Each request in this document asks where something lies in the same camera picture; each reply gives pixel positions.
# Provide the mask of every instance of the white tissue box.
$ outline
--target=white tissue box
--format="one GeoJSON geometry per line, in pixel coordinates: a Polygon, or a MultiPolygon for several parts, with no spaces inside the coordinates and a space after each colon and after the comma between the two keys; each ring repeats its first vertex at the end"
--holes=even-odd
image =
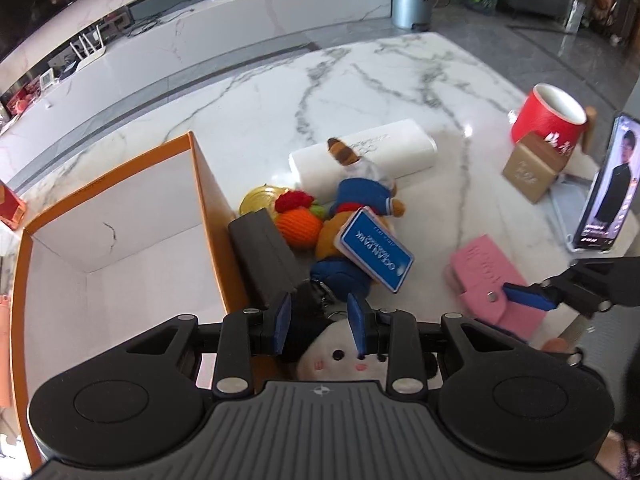
{"type": "MultiPolygon", "coordinates": [[[[438,151],[434,140],[412,119],[364,130],[340,140],[394,179],[430,168],[438,151]]],[[[331,202],[338,184],[346,176],[342,166],[328,153],[326,142],[291,153],[289,166],[297,187],[319,203],[331,202]]]]}

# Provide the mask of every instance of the stuffed toy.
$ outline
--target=stuffed toy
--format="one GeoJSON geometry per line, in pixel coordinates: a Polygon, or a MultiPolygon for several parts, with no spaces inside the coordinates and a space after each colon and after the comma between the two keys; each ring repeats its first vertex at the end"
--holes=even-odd
{"type": "Polygon", "coordinates": [[[368,206],[380,217],[380,221],[392,232],[385,216],[401,217],[404,204],[395,198],[396,183],[364,156],[358,156],[341,140],[327,141],[328,151],[342,166],[345,178],[340,181],[335,203],[329,211],[316,243],[316,264],[311,268],[311,278],[323,282],[340,301],[347,301],[349,293],[369,295],[371,277],[345,257],[334,245],[340,229],[355,211],[368,206]]]}
{"type": "Polygon", "coordinates": [[[386,384],[386,356],[358,357],[349,321],[331,323],[302,355],[296,368],[299,381],[371,381],[386,384]]]}
{"type": "Polygon", "coordinates": [[[274,223],[292,249],[311,250],[318,243],[324,208],[304,191],[287,191],[274,203],[274,223]]]}

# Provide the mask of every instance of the phone stand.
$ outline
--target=phone stand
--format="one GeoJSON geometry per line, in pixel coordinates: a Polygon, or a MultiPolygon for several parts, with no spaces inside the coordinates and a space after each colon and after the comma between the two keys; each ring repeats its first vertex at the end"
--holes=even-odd
{"type": "Polygon", "coordinates": [[[572,241],[594,182],[595,179],[591,181],[580,176],[561,173],[549,188],[554,228],[558,231],[559,237],[569,252],[587,252],[585,249],[576,249],[572,241]]]}

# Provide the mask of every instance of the red knitted flower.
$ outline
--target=red knitted flower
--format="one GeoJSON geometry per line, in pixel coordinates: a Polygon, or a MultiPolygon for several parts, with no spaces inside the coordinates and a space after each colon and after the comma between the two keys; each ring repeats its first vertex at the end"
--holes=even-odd
{"type": "Polygon", "coordinates": [[[287,191],[276,199],[274,207],[278,213],[284,213],[299,207],[308,209],[314,200],[311,195],[304,191],[287,191]]]}

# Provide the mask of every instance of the gold coin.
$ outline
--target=gold coin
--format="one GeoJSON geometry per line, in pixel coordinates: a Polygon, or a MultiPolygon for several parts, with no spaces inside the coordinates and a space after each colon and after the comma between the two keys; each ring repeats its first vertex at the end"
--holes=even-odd
{"type": "Polygon", "coordinates": [[[271,218],[276,218],[278,215],[274,209],[276,199],[287,191],[290,191],[288,187],[268,186],[267,184],[256,187],[242,199],[239,213],[246,215],[247,213],[260,211],[260,209],[265,207],[271,218]]]}

